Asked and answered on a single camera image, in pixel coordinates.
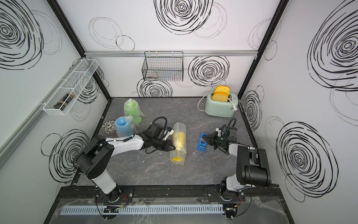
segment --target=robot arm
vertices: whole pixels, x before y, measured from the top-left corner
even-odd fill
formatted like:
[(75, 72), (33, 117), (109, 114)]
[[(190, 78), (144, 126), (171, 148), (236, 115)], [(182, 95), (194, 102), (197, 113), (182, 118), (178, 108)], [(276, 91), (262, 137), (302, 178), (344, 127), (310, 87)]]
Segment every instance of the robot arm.
[(130, 137), (103, 138), (101, 135), (97, 135), (76, 156), (75, 161), (82, 172), (108, 195), (110, 201), (116, 201), (120, 193), (116, 182), (106, 169), (112, 156), (131, 150), (146, 149), (151, 146), (155, 150), (175, 150), (172, 141), (167, 139), (174, 131), (170, 127), (166, 127), (166, 122), (164, 127), (155, 123), (159, 118), (155, 119), (147, 130)]
[(237, 157), (236, 174), (224, 178), (221, 182), (221, 195), (224, 200), (231, 200), (236, 197), (237, 192), (246, 188), (271, 184), (266, 151), (237, 143), (235, 123), (236, 119), (233, 118), (227, 127), (223, 125), (213, 134), (203, 136), (203, 140), (214, 146), (214, 149), (218, 148), (227, 155)]

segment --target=yellow object in bubble wrap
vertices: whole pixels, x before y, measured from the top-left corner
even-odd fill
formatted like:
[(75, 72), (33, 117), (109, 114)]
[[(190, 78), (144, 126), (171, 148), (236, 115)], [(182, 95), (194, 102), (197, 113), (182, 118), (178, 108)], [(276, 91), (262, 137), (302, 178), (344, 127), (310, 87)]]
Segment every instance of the yellow object in bubble wrap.
[(173, 127), (173, 145), (175, 150), (170, 151), (170, 160), (175, 164), (184, 164), (187, 154), (186, 126), (183, 123), (175, 123)]

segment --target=white wall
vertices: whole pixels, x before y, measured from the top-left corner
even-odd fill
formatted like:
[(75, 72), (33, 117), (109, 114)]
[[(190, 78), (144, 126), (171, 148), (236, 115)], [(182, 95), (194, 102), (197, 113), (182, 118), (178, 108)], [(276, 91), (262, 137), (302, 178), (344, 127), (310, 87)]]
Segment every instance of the white wall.
[[(97, 58), (98, 64), (106, 74), (108, 91), (114, 97), (203, 96), (214, 91), (218, 85), (227, 85), (231, 92), (237, 94), (252, 60), (253, 57), (200, 57), (196, 60), (194, 57), (184, 57), (182, 82), (158, 80), (143, 83), (141, 69), (144, 57)], [(194, 62), (196, 65), (206, 65), (215, 74), (205, 76), (205, 72), (200, 72), (201, 66), (193, 66)]]
[[(169, 7), (161, 5), (164, 2), (60, 0), (59, 4), (87, 51), (251, 50), (258, 49), (279, 1), (195, 0), (191, 7), (185, 4), (188, 1), (173, 1), (178, 5)], [(152, 92), (168, 89), (169, 94), (159, 90), (157, 95), (135, 93), (143, 78), (144, 57), (98, 61), (105, 65), (113, 97), (203, 96), (225, 83), (237, 94), (253, 57), (225, 58), (228, 75), (216, 69), (223, 66), (222, 58), (201, 58), (210, 62), (195, 74), (189, 66), (194, 58), (185, 57), (183, 81), (159, 77), (150, 83)], [(214, 83), (203, 87), (199, 80)]]
[(358, 218), (358, 1), (342, 2), (291, 0), (277, 54), (261, 60), (242, 98), (297, 224)]
[[(23, 64), (28, 59), (28, 55), (25, 55), (23, 48), (4, 47), (5, 44), (9, 44), (4, 41), (4, 36), (10, 36), (8, 35), (10, 29), (5, 30), (3, 26), (0, 29), (2, 60), (0, 61), (0, 94), (3, 96), (0, 108), (0, 144), (3, 144), (35, 106), (41, 103), (41, 100), (65, 75), (72, 62), (79, 57), (47, 1), (23, 3), (17, 0), (12, 3), (16, 2), (23, 8), (22, 12), (25, 12), (20, 14), (21, 16), (33, 21), (33, 25), (39, 24), (43, 39), (38, 40), (43, 41), (44, 45), (40, 51), (35, 47), (37, 42), (30, 41), (31, 44), (27, 49), (30, 49), (29, 53), (32, 55), (29, 62)], [(1, 1), (3, 13), (0, 17), (13, 16), (13, 11), (5, 4), (5, 1)], [(26, 26), (16, 22), (13, 22), (13, 25), (16, 28)], [(32, 57), (39, 52), (42, 52), (41, 57)], [(23, 58), (4, 62), (4, 55), (9, 53), (20, 53)], [(83, 94), (82, 102), (77, 100), (66, 116), (44, 115), (0, 169), (0, 223), (43, 223), (59, 187), (71, 181), (75, 172), (71, 161), (92, 137), (107, 104), (93, 79), (84, 91), (93, 93), (88, 96)], [(60, 139), (63, 143), (69, 144), (57, 144)], [(63, 153), (63, 160), (59, 158), (61, 153), (56, 154), (58, 151)], [(21, 213), (18, 209), (14, 209), (19, 206), (23, 208)]]
[[(24, 38), (29, 33), (32, 39), (21, 39), (25, 43), (30, 40), (30, 47), (26, 47), (26, 44), (16, 47), (15, 44), (11, 44), (12, 41), (16, 40), (15, 37), (13, 39), (9, 38), (8, 41), (5, 40), (5, 37), (0, 37), (0, 42), (2, 43), (0, 45), (1, 60), (11, 61), (6, 58), (7, 54), (19, 53), (20, 57), (23, 56), (23, 58), (15, 59), (14, 62), (0, 63), (0, 95), (4, 96), (2, 97), (2, 106), (0, 108), (2, 127), (0, 130), (0, 145), (11, 136), (31, 111), (41, 103), (46, 94), (64, 76), (72, 62), (79, 57), (45, 0), (25, 1), (25, 3), (17, 0), (14, 2), (18, 2), (19, 6), (24, 10), (20, 16), (13, 17), (15, 24), (13, 27), (22, 27), (24, 31), (14, 32), (14, 35), (17, 33), (18, 36), (21, 35)], [(2, 5), (1, 8), (5, 11), (5, 15), (11, 16), (14, 14), (11, 11), (13, 9), (11, 7)], [(34, 31), (29, 31), (31, 30), (30, 24), (20, 22), (20, 18), (23, 18), (27, 13), (29, 13), (29, 20), (38, 22), (38, 25), (35, 25), (36, 22), (32, 24), (35, 27)], [(41, 51), (40, 42), (44, 43)]]
[[(174, 6), (167, 9), (161, 7), (160, 0), (58, 2), (87, 51), (119, 51), (120, 48), (130, 51), (133, 42), (134, 50), (146, 51), (251, 49), (247, 42), (251, 30), (273, 16), (279, 1), (195, 0), (192, 7), (184, 4), (185, 1), (177, 1), (180, 5), (175, 5), (176, 9)], [(176, 18), (170, 17), (170, 14), (176, 15)], [(170, 19), (177, 26), (160, 22)], [(196, 34), (211, 35), (211, 38), (201, 38)], [(122, 43), (119, 38), (118, 47), (115, 38), (120, 35), (132, 40), (124, 37)]]

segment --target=white wire basket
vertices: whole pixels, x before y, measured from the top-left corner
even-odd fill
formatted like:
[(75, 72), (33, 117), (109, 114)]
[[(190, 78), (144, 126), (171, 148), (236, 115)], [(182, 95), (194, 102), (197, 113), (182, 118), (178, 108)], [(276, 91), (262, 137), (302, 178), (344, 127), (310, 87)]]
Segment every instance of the white wire basket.
[[(78, 96), (82, 93), (93, 73), (98, 68), (96, 59), (83, 58), (71, 74), (65, 79), (58, 90), (45, 104), (43, 110), (48, 115), (67, 115)], [(64, 102), (58, 109), (54, 106), (61, 100)]]

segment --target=white power cord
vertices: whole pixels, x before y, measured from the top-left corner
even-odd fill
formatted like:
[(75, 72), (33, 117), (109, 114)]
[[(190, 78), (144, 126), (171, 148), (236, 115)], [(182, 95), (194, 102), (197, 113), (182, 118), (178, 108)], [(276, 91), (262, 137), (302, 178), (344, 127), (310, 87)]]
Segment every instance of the white power cord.
[[(199, 104), (200, 104), (200, 102), (204, 99), (204, 97), (206, 96), (206, 95), (208, 95), (208, 94), (210, 94), (210, 93), (214, 93), (214, 92), (208, 92), (207, 94), (205, 94), (200, 100), (199, 100), (199, 103), (198, 103), (198, 110), (200, 110), (200, 111), (205, 111), (205, 110), (201, 110), (200, 108), (199, 108)], [(232, 107), (233, 107), (233, 111), (236, 111), (237, 110), (237, 107), (236, 107), (236, 105), (230, 100), (230, 98), (227, 98), (229, 101), (230, 101), (230, 103), (232, 104)]]
[(201, 110), (201, 109), (199, 109), (199, 104), (200, 104), (200, 102), (204, 99), (204, 97), (206, 96), (206, 95), (208, 95), (208, 94), (210, 94), (210, 93), (214, 93), (214, 92), (208, 92), (207, 94), (205, 94), (200, 100), (199, 100), (199, 103), (198, 103), (198, 110), (200, 110), (200, 111), (205, 111), (205, 110)]

